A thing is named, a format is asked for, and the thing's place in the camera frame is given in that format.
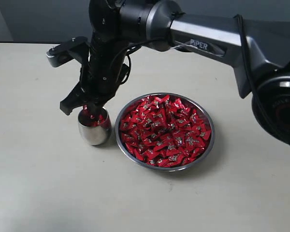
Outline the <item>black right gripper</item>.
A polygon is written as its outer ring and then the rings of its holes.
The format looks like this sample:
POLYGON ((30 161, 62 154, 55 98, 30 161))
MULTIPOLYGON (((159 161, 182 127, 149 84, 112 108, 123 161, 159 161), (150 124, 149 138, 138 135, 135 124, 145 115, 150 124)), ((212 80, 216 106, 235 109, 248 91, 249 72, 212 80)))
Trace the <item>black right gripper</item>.
POLYGON ((94 32, 90 42, 90 58, 86 73, 60 104, 60 110, 67 116, 73 109, 88 102, 90 118, 106 120, 108 113, 104 105, 109 101, 130 73, 130 66, 124 64, 129 42, 123 39, 104 41, 94 32))

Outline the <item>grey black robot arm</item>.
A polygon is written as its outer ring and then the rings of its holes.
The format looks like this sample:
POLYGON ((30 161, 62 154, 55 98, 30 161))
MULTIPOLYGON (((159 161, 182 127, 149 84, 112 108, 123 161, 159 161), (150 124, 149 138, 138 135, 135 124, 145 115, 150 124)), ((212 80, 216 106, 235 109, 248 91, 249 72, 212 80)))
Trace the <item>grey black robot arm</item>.
POLYGON ((231 66, 258 123, 290 145, 290 22, 190 15, 171 0, 92 0, 89 18, 92 40, 78 84, 60 102, 65 114, 86 103, 99 111, 123 81, 129 50, 174 48, 231 66))

